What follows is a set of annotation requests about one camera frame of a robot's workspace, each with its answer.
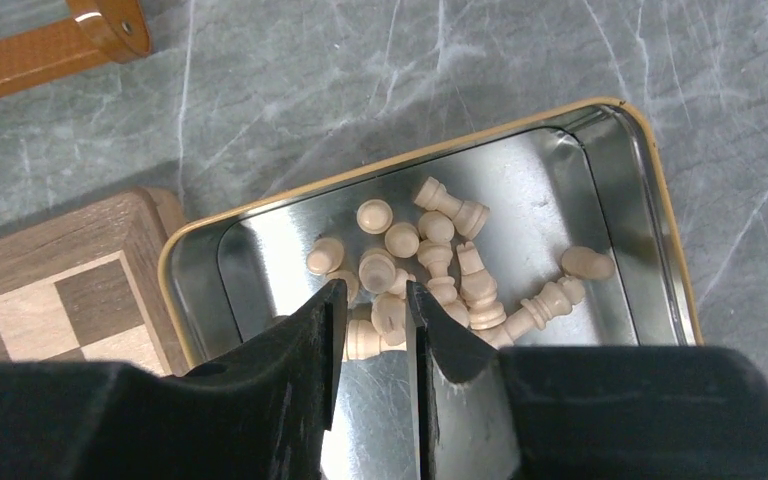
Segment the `light queen chess piece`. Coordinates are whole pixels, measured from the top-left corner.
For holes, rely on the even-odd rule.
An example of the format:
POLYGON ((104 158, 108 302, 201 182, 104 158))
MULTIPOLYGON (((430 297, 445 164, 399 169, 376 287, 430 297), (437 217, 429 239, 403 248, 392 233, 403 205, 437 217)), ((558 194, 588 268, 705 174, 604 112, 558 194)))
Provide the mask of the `light queen chess piece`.
POLYGON ((496 349, 513 346, 531 330, 542 331, 551 320, 569 315, 584 300, 585 295, 582 280, 563 276, 546 283, 535 297, 522 300, 521 308, 501 324, 485 330, 474 330, 473 333, 496 349))

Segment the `light knight chess piece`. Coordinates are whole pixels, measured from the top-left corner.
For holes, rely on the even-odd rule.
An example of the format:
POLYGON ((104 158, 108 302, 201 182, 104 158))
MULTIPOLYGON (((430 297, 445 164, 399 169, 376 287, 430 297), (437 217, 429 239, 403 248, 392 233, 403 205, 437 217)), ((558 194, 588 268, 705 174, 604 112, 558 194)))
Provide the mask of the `light knight chess piece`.
POLYGON ((468 306, 470 327, 487 330, 503 323, 507 315, 497 299, 498 285, 486 269, 476 245, 467 241, 456 246, 460 268, 460 295, 468 306))

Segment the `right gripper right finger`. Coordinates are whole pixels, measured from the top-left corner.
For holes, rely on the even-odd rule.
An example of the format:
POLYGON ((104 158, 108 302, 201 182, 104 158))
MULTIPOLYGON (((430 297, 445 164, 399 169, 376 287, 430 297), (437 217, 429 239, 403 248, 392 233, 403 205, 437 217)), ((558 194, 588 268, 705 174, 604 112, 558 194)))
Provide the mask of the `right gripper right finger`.
POLYGON ((406 298, 419 478, 768 479, 768 382, 739 352, 496 349, 406 298))

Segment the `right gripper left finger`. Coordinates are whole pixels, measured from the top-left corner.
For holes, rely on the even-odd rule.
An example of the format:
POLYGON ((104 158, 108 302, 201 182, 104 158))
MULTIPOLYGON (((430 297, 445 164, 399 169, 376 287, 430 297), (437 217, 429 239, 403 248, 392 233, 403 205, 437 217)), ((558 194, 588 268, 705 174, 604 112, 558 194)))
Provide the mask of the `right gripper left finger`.
POLYGON ((0 363, 0 479, 316 479, 348 288, 183 376, 123 362, 0 363))

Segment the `light rook chess piece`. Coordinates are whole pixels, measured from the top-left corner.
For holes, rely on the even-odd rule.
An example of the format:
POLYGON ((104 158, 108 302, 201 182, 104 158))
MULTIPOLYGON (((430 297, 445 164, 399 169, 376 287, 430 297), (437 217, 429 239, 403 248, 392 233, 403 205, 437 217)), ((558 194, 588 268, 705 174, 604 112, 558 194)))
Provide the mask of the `light rook chess piece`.
POLYGON ((438 211, 447 216, 457 233, 467 240, 474 240, 478 236, 490 216, 489 207, 480 202, 454 197, 434 177, 424 181, 413 203, 426 211, 438 211))

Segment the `gold metal tin tray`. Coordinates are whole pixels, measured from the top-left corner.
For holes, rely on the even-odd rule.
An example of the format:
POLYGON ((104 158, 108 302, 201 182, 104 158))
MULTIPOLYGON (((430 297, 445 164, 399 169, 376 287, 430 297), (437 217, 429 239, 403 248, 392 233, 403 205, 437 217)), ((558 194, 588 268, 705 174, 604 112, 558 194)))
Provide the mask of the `gold metal tin tray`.
POLYGON ((323 284, 305 259, 322 237, 344 265, 383 246, 356 212, 386 201, 415 222, 427 178, 486 205, 476 245, 508 312, 586 246, 614 260, 573 312, 524 345, 695 345, 702 336, 654 135, 630 104, 595 98, 397 155, 192 222, 175 232, 158 279, 187 362, 212 360, 296 311, 323 284))

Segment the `wooden two-tier shelf rack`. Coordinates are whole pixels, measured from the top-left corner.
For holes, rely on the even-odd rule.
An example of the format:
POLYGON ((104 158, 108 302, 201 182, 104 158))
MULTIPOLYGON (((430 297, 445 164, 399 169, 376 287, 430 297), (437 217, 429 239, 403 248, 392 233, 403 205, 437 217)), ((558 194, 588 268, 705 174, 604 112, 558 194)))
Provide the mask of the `wooden two-tier shelf rack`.
POLYGON ((138 1, 68 1, 69 16, 0 38, 0 98, 152 53, 138 1))

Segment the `wooden chess board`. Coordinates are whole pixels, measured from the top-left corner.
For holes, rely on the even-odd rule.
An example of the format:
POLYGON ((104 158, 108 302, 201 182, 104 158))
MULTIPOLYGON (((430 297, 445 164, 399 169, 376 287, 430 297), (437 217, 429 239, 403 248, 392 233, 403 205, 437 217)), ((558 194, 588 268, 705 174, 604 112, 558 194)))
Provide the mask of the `wooden chess board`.
POLYGON ((137 187, 0 238, 0 361, 130 362, 158 375, 188 362, 162 296, 177 197, 137 187))

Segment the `light pawn chess piece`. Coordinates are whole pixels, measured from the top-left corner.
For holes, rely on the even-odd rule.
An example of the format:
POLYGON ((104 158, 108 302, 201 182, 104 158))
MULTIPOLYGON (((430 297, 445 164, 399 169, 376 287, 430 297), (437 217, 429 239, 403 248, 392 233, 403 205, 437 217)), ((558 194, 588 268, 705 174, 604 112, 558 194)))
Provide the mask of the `light pawn chess piece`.
POLYGON ((361 256, 358 278, 362 286, 378 295, 389 290, 396 281, 396 265, 392 255, 382 248, 370 248, 361 256))
POLYGON ((306 257, 307 269, 315 275, 336 271, 345 257, 343 243, 333 237, 317 239, 306 257))
POLYGON ((378 235, 385 233, 394 218, 391 206, 382 199, 370 199, 362 203, 356 212, 359 228, 365 233, 378 235))
POLYGON ((450 243, 455 235, 455 227, 451 219, 439 211, 424 213, 417 225, 422 239, 434 243, 450 243))
POLYGON ((563 272, 583 280, 608 280, 616 273, 613 259, 591 248, 572 246, 560 257, 563 272))
POLYGON ((414 256, 420 245, 417 228, 409 222, 398 222, 390 226, 385 233, 386 250, 397 258, 414 256))
POLYGON ((350 320, 347 324, 342 361, 366 360, 383 352, 406 350, 405 342, 389 345, 369 320, 350 320))

